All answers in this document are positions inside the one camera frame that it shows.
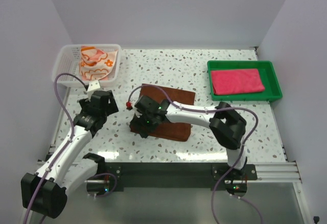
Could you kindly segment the pink microfibre towel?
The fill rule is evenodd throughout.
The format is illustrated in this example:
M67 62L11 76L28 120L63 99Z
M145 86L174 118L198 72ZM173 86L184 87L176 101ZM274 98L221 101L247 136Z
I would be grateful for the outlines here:
M257 69L211 71L215 95L260 93L265 87Z

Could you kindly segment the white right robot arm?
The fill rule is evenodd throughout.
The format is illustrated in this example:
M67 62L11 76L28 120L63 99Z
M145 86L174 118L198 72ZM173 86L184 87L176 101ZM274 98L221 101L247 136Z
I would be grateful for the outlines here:
M210 129L218 143L226 149L228 175L237 180L246 173L247 157L240 155L246 121L228 103L220 102L218 106L201 107L171 102L168 99L158 103L142 95L133 110L134 117L130 127L142 138L147 138L164 123L186 123Z

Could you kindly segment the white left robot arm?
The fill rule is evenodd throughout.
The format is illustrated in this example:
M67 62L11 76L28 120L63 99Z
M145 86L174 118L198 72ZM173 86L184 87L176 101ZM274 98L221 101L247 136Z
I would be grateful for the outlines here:
M68 195L85 180L101 179L106 171L104 157L87 153L73 166L81 150L103 128L107 118L119 111L112 91L95 91L90 98L79 100L81 111L70 118L71 128L52 156L33 174L21 179L22 205L26 212L37 212L57 218L63 211Z

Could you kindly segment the orange patterned cream towel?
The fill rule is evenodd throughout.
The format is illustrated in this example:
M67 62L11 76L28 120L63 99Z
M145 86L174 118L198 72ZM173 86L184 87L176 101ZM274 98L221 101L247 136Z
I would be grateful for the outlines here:
M94 46L82 46L79 74L83 80L107 80L116 63L118 50L105 52Z

